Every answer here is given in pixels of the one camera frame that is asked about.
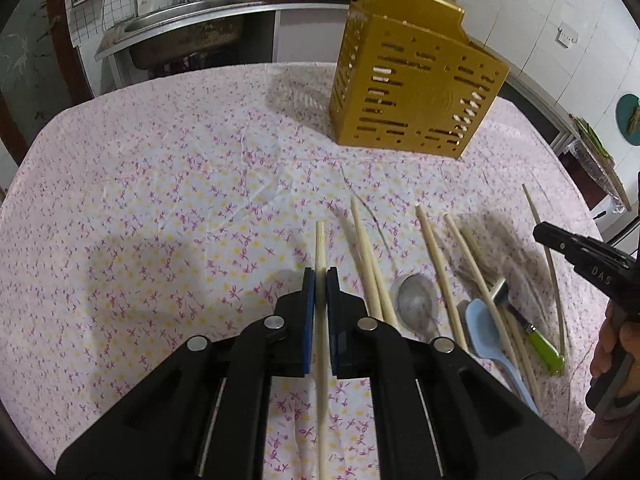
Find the person's right hand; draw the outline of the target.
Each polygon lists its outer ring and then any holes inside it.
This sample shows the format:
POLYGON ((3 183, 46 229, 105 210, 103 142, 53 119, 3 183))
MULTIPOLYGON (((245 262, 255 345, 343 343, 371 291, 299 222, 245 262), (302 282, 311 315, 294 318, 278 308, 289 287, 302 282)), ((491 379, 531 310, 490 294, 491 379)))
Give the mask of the person's right hand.
POLYGON ((600 328, 598 343, 590 363, 590 373, 593 378, 598 378, 611 368, 612 352, 619 342, 625 351, 634 357, 626 382, 618 390, 617 395, 619 398, 626 398, 626 396, 634 396, 639 393, 639 324, 627 322, 619 330, 614 330, 612 325, 614 310, 615 304, 609 301, 605 320, 600 328))

